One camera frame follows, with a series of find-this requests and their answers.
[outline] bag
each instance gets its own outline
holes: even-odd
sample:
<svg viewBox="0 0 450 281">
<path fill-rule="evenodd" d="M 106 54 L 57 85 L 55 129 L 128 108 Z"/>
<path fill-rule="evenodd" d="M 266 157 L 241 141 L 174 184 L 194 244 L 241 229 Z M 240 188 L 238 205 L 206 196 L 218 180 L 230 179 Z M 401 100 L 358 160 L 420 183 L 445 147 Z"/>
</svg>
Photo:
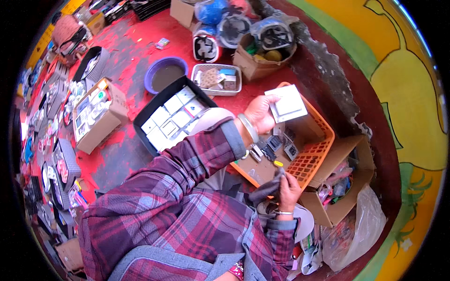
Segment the bag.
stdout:
<svg viewBox="0 0 450 281">
<path fill-rule="evenodd" d="M 358 193 L 356 211 L 353 209 L 336 227 L 322 234 L 324 262 L 333 271 L 351 264 L 375 244 L 386 224 L 380 202 L 366 184 Z"/>
</svg>

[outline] sleeve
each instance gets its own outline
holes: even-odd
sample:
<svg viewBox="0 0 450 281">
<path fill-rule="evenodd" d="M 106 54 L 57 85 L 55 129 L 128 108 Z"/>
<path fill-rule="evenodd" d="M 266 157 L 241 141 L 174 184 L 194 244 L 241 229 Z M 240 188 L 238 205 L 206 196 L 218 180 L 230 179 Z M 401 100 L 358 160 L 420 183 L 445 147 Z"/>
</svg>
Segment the sleeve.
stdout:
<svg viewBox="0 0 450 281">
<path fill-rule="evenodd" d="M 225 118 L 166 149 L 148 168 L 97 199 L 79 229 L 87 276 L 105 280 L 131 249 L 151 245 L 176 220 L 183 196 L 243 155 L 238 129 Z"/>
<path fill-rule="evenodd" d="M 291 221 L 267 220 L 265 236 L 271 243 L 274 252 L 272 280 L 286 280 L 289 270 L 292 269 L 296 227 L 297 219 Z"/>
</svg>

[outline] ball of yarn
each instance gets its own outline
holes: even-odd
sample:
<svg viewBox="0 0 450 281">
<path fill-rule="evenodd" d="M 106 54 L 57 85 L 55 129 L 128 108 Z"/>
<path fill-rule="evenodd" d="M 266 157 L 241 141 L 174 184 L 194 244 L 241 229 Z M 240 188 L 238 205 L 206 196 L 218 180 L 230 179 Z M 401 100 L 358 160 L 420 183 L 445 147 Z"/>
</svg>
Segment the ball of yarn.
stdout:
<svg viewBox="0 0 450 281">
<path fill-rule="evenodd" d="M 283 56 L 279 51 L 271 50 L 264 55 L 264 58 L 268 61 L 281 62 Z"/>
</svg>

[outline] painted mural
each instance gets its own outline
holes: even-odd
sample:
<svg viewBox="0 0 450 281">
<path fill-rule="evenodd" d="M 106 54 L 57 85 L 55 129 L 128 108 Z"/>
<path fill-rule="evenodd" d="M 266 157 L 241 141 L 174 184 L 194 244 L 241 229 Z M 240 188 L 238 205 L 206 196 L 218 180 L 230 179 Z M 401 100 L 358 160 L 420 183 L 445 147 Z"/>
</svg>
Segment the painted mural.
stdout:
<svg viewBox="0 0 450 281">
<path fill-rule="evenodd" d="M 356 280 L 398 280 L 425 238 L 443 169 L 441 89 L 429 50 L 390 0 L 290 0 L 332 36 L 370 81 L 396 145 L 402 206 Z"/>
</svg>

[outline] bracelet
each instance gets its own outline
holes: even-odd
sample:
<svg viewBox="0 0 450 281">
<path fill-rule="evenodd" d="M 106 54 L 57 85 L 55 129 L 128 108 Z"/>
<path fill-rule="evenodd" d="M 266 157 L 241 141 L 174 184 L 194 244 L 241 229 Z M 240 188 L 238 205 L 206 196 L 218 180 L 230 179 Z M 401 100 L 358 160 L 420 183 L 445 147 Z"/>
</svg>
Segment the bracelet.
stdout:
<svg viewBox="0 0 450 281">
<path fill-rule="evenodd" d="M 275 214 L 287 214 L 287 215 L 294 215 L 294 212 L 280 212 L 280 211 L 274 211 Z"/>
<path fill-rule="evenodd" d="M 247 129 L 247 131 L 250 134 L 250 136 L 252 137 L 253 143 L 259 142 L 258 133 L 256 132 L 256 130 L 253 127 L 253 125 L 250 123 L 248 118 L 243 113 L 239 113 L 238 114 L 238 118 L 239 118 L 239 120 L 241 120 L 242 124 Z"/>
</svg>

